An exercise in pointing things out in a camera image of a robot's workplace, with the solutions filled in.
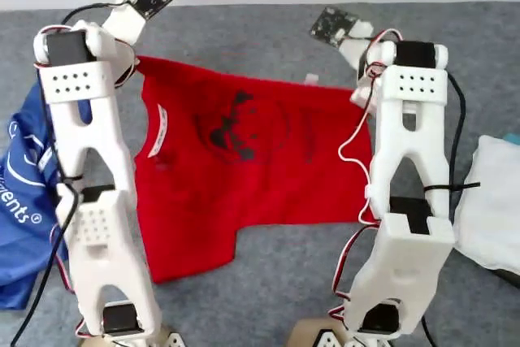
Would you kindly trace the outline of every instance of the red t-shirt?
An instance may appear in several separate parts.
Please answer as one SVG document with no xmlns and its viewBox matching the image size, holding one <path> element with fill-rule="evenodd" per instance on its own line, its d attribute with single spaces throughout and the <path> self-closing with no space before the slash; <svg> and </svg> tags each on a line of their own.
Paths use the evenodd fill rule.
<svg viewBox="0 0 520 347">
<path fill-rule="evenodd" d="M 366 178 L 337 155 L 362 116 L 350 91 L 152 58 L 138 70 L 137 215 L 155 282 L 231 262 L 244 227 L 357 221 Z M 343 154 L 368 167 L 366 124 Z"/>
</svg>

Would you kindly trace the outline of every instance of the wooden base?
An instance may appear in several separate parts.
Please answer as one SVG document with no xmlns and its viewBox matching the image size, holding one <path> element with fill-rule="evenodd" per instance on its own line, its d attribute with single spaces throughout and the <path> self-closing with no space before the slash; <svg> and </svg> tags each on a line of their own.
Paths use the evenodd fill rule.
<svg viewBox="0 0 520 347">
<path fill-rule="evenodd" d="M 322 329 L 331 329 L 336 339 L 344 345 L 345 328 L 340 321 L 334 319 L 303 319 L 296 323 L 285 347 L 313 347 Z"/>
</svg>

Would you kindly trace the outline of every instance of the white robotic arm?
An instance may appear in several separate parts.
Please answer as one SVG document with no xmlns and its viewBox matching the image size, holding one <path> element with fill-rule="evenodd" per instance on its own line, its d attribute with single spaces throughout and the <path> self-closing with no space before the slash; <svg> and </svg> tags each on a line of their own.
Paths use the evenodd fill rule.
<svg viewBox="0 0 520 347">
<path fill-rule="evenodd" d="M 171 0 L 126 1 L 103 27 L 83 20 L 74 26 L 49 26 L 34 39 L 36 66 L 56 138 L 59 163 L 70 185 L 57 186 L 56 208 L 69 253 L 72 287 L 89 330 L 84 346 L 163 347 L 184 345 L 180 335 L 162 329 L 162 316 L 146 265 L 128 226 L 137 195 L 130 153 L 124 143 L 115 88 L 133 73 L 132 45 L 148 17 Z M 92 121 L 84 123 L 78 101 L 89 101 Z M 96 150 L 114 184 L 85 188 L 82 180 L 88 149 Z M 127 301 L 104 302 L 102 288 L 115 286 Z"/>
<path fill-rule="evenodd" d="M 335 36 L 338 25 L 347 31 L 349 26 L 330 22 L 330 14 L 326 18 L 329 31 L 322 31 L 318 39 L 331 44 L 327 37 Z M 379 42 L 390 31 L 397 42 Z M 448 50 L 427 42 L 402 41 L 395 29 L 332 45 L 358 72 L 351 100 L 375 117 L 375 153 L 366 196 L 379 222 L 370 226 L 378 231 L 374 247 L 348 294 L 336 291 L 338 271 L 352 243 L 345 246 L 333 284 L 344 302 L 329 313 L 344 324 L 343 335 L 337 338 L 342 345 L 376 347 L 417 327 L 455 241 L 444 156 Z M 414 117 L 415 129 L 405 127 L 404 115 Z M 392 178 L 403 158 L 410 158 L 417 168 L 426 199 L 390 196 Z M 316 343 L 328 345 L 325 339 Z"/>
</svg>

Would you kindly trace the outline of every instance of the gray floor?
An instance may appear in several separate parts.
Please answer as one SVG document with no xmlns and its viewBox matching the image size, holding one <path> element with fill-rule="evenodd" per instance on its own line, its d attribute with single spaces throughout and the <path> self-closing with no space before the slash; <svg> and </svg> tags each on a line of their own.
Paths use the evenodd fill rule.
<svg viewBox="0 0 520 347">
<path fill-rule="evenodd" d="M 352 85 L 353 72 L 340 55 L 307 34 L 322 8 L 171 8 L 149 24 L 138 52 L 221 72 L 281 80 L 303 80 L 313 72 L 326 85 Z M 450 68 L 466 92 L 468 105 L 458 178 L 468 168 L 480 134 L 501 137 L 520 132 L 520 4 L 352 4 L 344 8 L 371 20 L 376 28 L 398 27 L 409 39 L 433 40 L 449 48 Z M 2 124 L 34 81 L 34 33 L 63 15 L 64 11 L 0 14 Z M 104 14 L 87 17 L 102 21 Z M 134 77 L 119 91 L 123 134 L 134 153 L 146 132 L 141 82 L 140 76 Z M 452 94 L 449 97 L 447 145 L 457 118 L 456 100 Z M 2 132 L 0 146 L 6 143 L 7 132 Z M 101 176 L 99 169 L 89 170 L 93 180 Z M 417 176 L 405 167 L 392 191 L 417 195 Z M 332 272 L 345 240 L 356 228 L 333 224 L 245 229 L 239 234 L 232 264 L 156 287 L 164 319 L 192 347 L 281 346 L 298 319 L 322 316 L 337 303 L 330 293 Z M 369 254 L 371 238 L 367 234 L 353 249 L 345 287 Z M 7 345 L 23 316 L 0 313 L 0 345 Z M 518 290 L 457 253 L 441 273 L 427 317 L 441 347 L 520 344 Z M 74 298 L 63 291 L 54 273 L 19 345 L 74 345 L 77 320 Z M 427 342 L 417 329 L 396 345 L 426 346 Z"/>
</svg>

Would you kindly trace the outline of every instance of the white cloth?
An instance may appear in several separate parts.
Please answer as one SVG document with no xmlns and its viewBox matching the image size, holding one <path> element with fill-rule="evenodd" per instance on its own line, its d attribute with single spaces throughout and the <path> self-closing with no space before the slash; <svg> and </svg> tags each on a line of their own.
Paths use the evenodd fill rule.
<svg viewBox="0 0 520 347">
<path fill-rule="evenodd" d="M 487 269 L 520 275 L 520 146 L 479 138 L 455 212 L 455 248 Z"/>
</svg>

